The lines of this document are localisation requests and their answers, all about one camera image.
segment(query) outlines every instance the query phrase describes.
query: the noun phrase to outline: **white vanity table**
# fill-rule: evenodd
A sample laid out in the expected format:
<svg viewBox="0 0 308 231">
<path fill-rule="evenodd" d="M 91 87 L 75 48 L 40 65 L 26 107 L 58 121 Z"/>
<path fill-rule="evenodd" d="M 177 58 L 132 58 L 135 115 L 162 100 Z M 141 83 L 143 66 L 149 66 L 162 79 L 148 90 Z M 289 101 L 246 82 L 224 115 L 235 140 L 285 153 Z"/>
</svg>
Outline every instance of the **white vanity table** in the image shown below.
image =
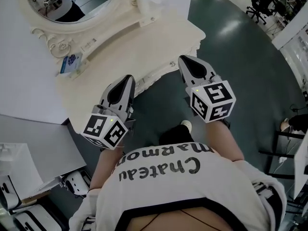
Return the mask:
<svg viewBox="0 0 308 231">
<path fill-rule="evenodd" d="M 49 21 L 26 2 L 20 0 L 22 11 L 31 18 L 32 32 L 46 40 L 59 69 L 63 57 L 83 52 L 82 73 L 56 77 L 76 133 L 114 80 L 133 75 L 137 96 L 164 74 L 177 70 L 180 55 L 196 56 L 205 38 L 188 20 L 173 12 L 161 14 L 161 8 L 148 0 L 109 0 L 95 17 L 75 24 Z"/>
</svg>

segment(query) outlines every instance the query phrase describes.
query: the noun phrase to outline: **white sneaker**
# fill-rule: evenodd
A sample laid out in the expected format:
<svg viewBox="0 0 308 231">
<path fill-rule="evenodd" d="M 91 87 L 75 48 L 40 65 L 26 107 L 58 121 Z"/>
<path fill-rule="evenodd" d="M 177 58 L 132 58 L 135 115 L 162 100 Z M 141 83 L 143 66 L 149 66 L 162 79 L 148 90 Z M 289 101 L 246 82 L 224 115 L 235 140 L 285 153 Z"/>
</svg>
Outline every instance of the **white sneaker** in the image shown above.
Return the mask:
<svg viewBox="0 0 308 231">
<path fill-rule="evenodd" d="M 280 124 L 280 130 L 284 131 L 286 130 L 288 127 L 290 127 L 289 125 L 289 119 L 286 118 L 281 124 Z"/>
<path fill-rule="evenodd" d="M 188 121 L 188 120 L 183 120 L 183 121 L 181 122 L 181 125 L 186 126 L 186 127 L 188 128 L 188 130 L 189 130 L 189 133 L 192 132 L 193 126 L 192 126 L 192 123 L 191 123 L 190 121 Z"/>
</svg>

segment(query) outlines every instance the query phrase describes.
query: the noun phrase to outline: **office chair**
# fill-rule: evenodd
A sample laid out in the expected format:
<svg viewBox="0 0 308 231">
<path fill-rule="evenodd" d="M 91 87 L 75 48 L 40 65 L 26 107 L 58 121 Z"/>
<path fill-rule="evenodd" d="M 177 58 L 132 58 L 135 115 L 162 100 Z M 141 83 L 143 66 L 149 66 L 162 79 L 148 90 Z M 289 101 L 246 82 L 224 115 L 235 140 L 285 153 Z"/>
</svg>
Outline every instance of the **office chair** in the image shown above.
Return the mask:
<svg viewBox="0 0 308 231">
<path fill-rule="evenodd" d="M 259 19 L 263 21 L 263 24 L 266 24 L 266 21 L 262 18 L 261 14 L 270 16 L 273 14 L 273 11 L 268 9 L 270 3 L 273 0 L 251 0 L 252 7 L 247 7 L 246 14 L 251 13 L 251 18 L 257 17 L 256 23 L 259 22 Z"/>
</svg>

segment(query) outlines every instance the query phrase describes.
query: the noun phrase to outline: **black pants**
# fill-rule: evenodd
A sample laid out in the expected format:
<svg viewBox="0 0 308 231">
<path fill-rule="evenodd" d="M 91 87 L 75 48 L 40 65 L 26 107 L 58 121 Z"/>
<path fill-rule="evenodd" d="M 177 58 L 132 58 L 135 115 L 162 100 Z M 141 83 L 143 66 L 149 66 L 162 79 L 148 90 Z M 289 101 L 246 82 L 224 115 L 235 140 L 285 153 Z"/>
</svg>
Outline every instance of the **black pants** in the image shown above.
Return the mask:
<svg viewBox="0 0 308 231">
<path fill-rule="evenodd" d="M 57 19 L 56 21 L 74 22 L 74 21 L 80 20 L 83 16 L 85 16 L 85 14 L 81 11 L 79 6 L 73 2 L 71 9 L 65 15 Z"/>
<path fill-rule="evenodd" d="M 159 138 L 159 145 L 194 142 L 189 130 L 184 125 L 178 125 L 163 133 Z"/>
<path fill-rule="evenodd" d="M 307 132 L 308 129 L 308 114 L 305 115 L 296 115 L 289 120 L 289 125 L 293 127 L 296 131 Z"/>
</svg>

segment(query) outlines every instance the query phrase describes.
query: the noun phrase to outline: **oval mirror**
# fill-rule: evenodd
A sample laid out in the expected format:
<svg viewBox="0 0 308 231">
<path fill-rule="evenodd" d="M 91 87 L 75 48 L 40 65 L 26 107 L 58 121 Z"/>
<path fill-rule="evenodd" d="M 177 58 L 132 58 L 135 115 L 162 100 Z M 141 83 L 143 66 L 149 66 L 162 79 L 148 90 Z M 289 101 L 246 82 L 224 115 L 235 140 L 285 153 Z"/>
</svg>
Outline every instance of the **oval mirror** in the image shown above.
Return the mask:
<svg viewBox="0 0 308 231">
<path fill-rule="evenodd" d="M 32 9 L 58 23 L 79 23 L 96 16 L 109 0 L 28 0 Z"/>
</svg>

